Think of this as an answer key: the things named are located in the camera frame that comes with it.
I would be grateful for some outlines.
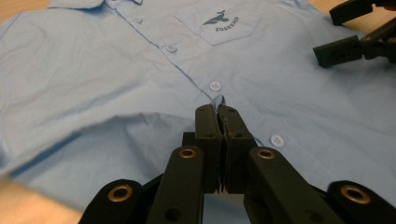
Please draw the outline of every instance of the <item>pocket logo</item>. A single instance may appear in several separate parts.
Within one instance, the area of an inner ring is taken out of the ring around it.
[[[216,24],[219,21],[223,21],[223,22],[229,21],[229,19],[224,18],[224,12],[225,12],[225,10],[222,10],[221,12],[218,12],[219,15],[217,17],[212,18],[209,21],[205,22],[204,25]]]

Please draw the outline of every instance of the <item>light blue shirt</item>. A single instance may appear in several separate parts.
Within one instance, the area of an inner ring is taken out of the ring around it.
[[[112,180],[163,172],[194,109],[222,94],[310,184],[347,179],[396,204],[396,67],[324,69],[312,50],[361,34],[302,0],[78,2],[92,9],[1,28],[3,173],[28,162],[16,181],[84,209]],[[208,222],[248,222],[239,196],[207,197]]]

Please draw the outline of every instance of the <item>brass screw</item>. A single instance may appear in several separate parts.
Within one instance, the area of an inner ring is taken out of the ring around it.
[[[371,40],[370,36],[366,36],[366,37],[363,38],[363,41],[369,41],[369,40]]]
[[[354,186],[344,185],[341,187],[341,193],[354,203],[367,204],[371,202],[371,198],[366,192]]]
[[[396,43],[396,37],[388,38],[387,41],[388,41],[389,43],[395,44],[395,43]]]
[[[113,203],[120,203],[129,199],[133,192],[131,186],[127,184],[118,185],[107,194],[107,198]]]
[[[183,149],[181,150],[178,155],[183,159],[191,159],[197,155],[197,152],[194,149]]]
[[[271,160],[275,157],[275,153],[269,149],[259,150],[257,151],[257,155],[266,160]]]

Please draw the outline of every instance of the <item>chest pocket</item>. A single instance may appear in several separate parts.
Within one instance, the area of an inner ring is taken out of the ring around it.
[[[176,18],[211,45],[252,35],[262,19],[243,5],[216,1],[182,9]]]

